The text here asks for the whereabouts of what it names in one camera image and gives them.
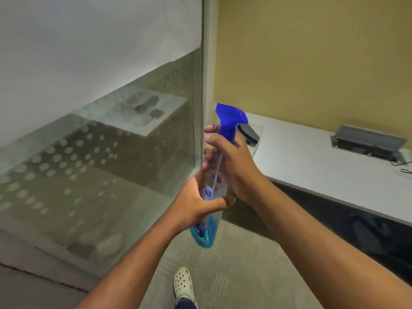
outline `white tabletop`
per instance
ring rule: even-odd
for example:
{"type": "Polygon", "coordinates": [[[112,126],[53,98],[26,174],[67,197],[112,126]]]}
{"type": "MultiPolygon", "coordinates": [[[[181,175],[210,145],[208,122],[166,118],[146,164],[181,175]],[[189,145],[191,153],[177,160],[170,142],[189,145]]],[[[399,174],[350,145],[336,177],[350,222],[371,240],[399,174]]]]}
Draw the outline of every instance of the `white tabletop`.
{"type": "Polygon", "coordinates": [[[412,226],[412,175],[399,171],[411,166],[333,148],[332,132],[246,116],[263,128],[253,160],[272,181],[412,226]]]}

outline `foot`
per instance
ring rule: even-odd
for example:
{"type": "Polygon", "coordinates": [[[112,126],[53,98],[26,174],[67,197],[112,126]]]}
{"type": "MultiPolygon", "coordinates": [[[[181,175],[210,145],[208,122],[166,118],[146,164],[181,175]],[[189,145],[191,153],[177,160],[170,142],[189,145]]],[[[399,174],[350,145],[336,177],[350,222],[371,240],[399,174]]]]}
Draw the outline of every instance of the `foot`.
{"type": "Polygon", "coordinates": [[[175,304],[177,304],[181,298],[188,298],[197,307],[197,303],[194,300],[192,277],[190,276],[190,272],[186,267],[181,267],[176,272],[175,278],[173,280],[173,288],[175,290],[176,296],[175,304]]]}

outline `blue bottle neck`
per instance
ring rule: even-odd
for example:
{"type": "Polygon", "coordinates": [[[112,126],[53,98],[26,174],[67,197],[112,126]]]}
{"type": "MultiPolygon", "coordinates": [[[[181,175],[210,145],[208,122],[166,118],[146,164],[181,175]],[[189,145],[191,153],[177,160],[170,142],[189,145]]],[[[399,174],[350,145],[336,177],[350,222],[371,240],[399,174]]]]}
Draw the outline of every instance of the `blue bottle neck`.
{"type": "Polygon", "coordinates": [[[230,143],[233,143],[234,137],[236,136],[236,128],[220,126],[219,134],[223,135],[226,138],[226,140],[228,140],[230,143]]]}

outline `transparent plastic bottle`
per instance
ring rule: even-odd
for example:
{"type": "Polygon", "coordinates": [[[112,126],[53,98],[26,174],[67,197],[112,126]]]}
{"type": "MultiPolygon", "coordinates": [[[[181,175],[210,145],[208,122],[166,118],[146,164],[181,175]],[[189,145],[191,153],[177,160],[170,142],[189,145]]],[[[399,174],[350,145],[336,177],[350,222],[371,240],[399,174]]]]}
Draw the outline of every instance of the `transparent plastic bottle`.
{"type": "MultiPolygon", "coordinates": [[[[220,120],[220,124],[215,126],[215,129],[233,143],[237,125],[248,123],[245,113],[239,108],[219,103],[216,104],[215,110],[220,120]]],[[[209,169],[205,173],[204,186],[200,190],[200,195],[204,200],[212,200],[227,194],[227,181],[221,171],[223,160],[223,154],[215,149],[213,160],[209,163],[209,169]]],[[[197,244],[203,248],[212,247],[221,217],[221,211],[212,213],[190,228],[190,233],[197,244]]]]}

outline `yellow wall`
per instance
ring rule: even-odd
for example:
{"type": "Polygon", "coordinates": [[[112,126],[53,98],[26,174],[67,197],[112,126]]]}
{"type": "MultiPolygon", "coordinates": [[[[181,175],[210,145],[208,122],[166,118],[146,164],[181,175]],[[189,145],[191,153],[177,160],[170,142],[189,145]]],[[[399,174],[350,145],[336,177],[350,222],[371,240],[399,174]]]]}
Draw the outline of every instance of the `yellow wall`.
{"type": "Polygon", "coordinates": [[[412,0],[220,0],[215,101],[412,145],[412,0]]]}

